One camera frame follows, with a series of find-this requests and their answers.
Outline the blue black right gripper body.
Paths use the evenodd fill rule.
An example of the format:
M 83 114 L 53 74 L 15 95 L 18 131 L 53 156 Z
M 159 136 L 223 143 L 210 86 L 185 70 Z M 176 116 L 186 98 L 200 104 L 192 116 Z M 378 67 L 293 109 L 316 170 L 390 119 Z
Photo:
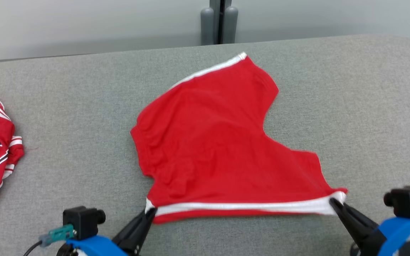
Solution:
M 410 256 L 410 219 L 392 217 L 379 224 L 381 237 L 372 237 L 372 256 Z

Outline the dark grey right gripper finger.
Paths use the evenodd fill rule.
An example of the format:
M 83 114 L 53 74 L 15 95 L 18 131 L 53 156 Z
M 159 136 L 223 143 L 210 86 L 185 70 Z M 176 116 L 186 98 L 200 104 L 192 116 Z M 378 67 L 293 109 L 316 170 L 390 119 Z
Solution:
M 337 199 L 330 199 L 330 205 L 353 239 L 382 236 L 379 225 L 355 208 Z
M 373 221 L 346 203 L 331 202 L 330 205 L 355 243 L 355 246 L 351 246 L 350 254 L 373 254 L 369 243 L 373 234 Z

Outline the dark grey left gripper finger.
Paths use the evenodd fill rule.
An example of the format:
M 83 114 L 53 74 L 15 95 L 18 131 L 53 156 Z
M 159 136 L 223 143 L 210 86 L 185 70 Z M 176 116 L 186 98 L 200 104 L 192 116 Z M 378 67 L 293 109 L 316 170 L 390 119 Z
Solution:
M 129 256 L 138 256 L 153 223 L 157 208 L 141 211 L 121 230 L 121 249 Z
M 113 239 L 120 249 L 141 249 L 153 223 L 153 209 L 142 210 Z

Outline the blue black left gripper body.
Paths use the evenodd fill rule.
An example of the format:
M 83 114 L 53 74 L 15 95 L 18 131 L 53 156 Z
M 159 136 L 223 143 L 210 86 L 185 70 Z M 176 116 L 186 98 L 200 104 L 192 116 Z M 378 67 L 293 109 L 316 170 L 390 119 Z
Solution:
M 107 237 L 93 236 L 84 240 L 68 239 L 58 250 L 57 256 L 128 256 Z

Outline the red shorts white trim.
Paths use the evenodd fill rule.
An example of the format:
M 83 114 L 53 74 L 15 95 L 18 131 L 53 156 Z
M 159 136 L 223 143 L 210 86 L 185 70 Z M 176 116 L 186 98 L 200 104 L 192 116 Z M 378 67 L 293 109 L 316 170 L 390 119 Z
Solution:
M 332 188 L 314 152 L 269 137 L 265 116 L 278 94 L 245 53 L 180 80 L 140 112 L 130 134 L 156 224 L 200 217 L 334 215 Z

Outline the aluminium partition post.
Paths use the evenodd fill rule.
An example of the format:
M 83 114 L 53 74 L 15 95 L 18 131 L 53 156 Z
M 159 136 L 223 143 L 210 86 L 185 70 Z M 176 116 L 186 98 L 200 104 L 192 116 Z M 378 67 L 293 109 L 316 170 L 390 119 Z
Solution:
M 209 0 L 200 12 L 201 45 L 235 43 L 238 9 L 232 0 Z

